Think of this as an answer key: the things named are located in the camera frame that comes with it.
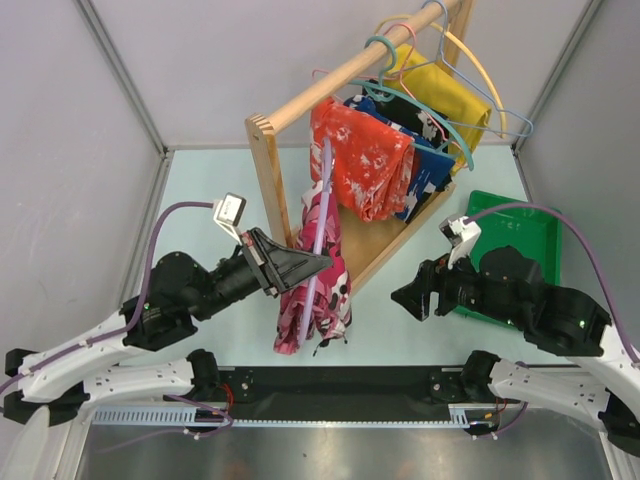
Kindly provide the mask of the pink camouflage trousers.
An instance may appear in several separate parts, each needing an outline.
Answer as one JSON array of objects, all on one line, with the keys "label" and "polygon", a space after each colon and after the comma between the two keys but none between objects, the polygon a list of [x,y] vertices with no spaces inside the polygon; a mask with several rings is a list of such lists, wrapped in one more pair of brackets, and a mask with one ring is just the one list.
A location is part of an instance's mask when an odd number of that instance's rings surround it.
[{"label": "pink camouflage trousers", "polygon": [[[295,247],[313,250],[316,226],[321,206],[323,183],[318,181],[303,194],[302,228]],[[334,340],[346,339],[352,324],[352,281],[342,255],[342,229],[335,196],[329,196],[322,254],[332,260],[332,266],[316,276],[311,318],[306,338],[320,337],[319,348],[326,348]],[[279,316],[273,350],[281,355],[293,355],[300,349],[299,332],[307,300],[306,282],[280,297]]]}]

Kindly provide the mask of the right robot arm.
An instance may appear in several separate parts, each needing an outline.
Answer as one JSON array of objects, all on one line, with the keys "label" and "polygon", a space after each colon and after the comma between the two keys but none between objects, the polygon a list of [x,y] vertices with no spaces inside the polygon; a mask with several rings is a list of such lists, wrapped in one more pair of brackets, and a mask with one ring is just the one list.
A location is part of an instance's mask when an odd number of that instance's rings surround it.
[{"label": "right robot arm", "polygon": [[483,255],[478,265],[447,255],[420,264],[413,281],[391,299],[415,319],[444,316],[464,307],[511,323],[538,349],[564,357],[600,383],[588,387],[529,372],[490,352],[475,350],[460,375],[473,401],[490,395],[534,403],[603,433],[627,454],[639,453],[639,372],[625,352],[611,316],[589,295],[545,282],[540,265],[506,246]]}]

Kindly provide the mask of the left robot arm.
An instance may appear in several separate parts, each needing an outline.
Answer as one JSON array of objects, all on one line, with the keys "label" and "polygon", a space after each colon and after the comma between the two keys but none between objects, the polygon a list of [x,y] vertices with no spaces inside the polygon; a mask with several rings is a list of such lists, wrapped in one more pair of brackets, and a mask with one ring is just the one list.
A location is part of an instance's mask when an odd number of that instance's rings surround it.
[{"label": "left robot arm", "polygon": [[26,424],[46,407],[56,426],[101,403],[172,395],[209,400],[219,392],[221,376],[206,350],[154,367],[123,363],[194,335],[197,323],[257,291],[277,297],[332,264],[326,255],[284,247],[259,228],[243,233],[233,254],[213,270],[171,252],[146,273],[138,296],[93,329],[47,351],[9,351],[1,414]]}]

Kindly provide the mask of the purple hanger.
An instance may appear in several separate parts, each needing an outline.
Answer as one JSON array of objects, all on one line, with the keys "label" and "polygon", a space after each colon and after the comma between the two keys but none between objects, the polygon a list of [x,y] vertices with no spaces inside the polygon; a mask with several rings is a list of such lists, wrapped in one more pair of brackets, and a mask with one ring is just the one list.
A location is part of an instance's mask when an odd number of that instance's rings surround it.
[{"label": "purple hanger", "polygon": [[[317,218],[316,224],[316,232],[313,244],[312,252],[315,255],[320,255],[323,248],[324,242],[324,233],[326,230],[326,221],[328,217],[328,206],[329,206],[329,197],[331,193],[331,177],[333,172],[334,165],[334,154],[332,150],[331,141],[328,137],[323,139],[323,147],[322,147],[322,189],[321,189],[321,197],[319,203],[319,214]],[[300,332],[298,335],[299,346],[302,347],[306,341],[308,335],[308,329],[311,322],[311,315],[313,311],[313,302],[315,296],[317,277],[316,275],[312,276],[309,279],[305,302],[303,307],[303,313],[300,322]]]}]

